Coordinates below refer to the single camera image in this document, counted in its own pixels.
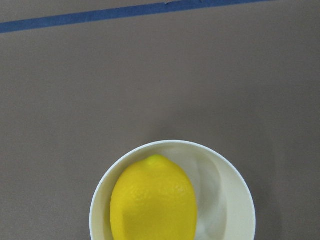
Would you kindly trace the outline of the yellow lemon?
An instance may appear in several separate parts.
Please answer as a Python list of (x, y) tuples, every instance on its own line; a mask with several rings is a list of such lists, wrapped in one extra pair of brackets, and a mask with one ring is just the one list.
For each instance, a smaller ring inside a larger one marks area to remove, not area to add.
[(127, 167), (110, 201), (115, 240), (193, 240), (197, 227), (194, 187), (176, 163), (156, 154)]

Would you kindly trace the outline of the white bowl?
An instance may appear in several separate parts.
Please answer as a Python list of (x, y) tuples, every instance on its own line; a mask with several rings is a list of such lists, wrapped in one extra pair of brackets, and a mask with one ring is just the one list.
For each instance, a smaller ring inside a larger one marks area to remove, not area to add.
[(256, 211), (251, 192), (238, 170), (222, 155), (198, 143), (161, 140), (139, 146), (119, 158), (104, 174), (92, 197), (89, 232), (92, 240), (113, 239), (110, 201), (121, 173), (131, 164), (159, 154), (179, 165), (195, 190), (197, 240), (253, 240)]

